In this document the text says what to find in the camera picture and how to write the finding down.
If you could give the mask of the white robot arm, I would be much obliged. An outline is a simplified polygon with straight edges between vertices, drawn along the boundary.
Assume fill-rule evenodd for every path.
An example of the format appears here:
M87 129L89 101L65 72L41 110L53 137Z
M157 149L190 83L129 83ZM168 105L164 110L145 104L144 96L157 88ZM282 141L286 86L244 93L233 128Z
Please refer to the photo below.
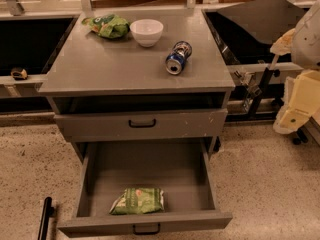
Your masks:
M275 61L290 53L292 62L303 68L297 77L286 78L284 105L273 124L277 133L290 134L320 108L320 0L271 46L270 52Z

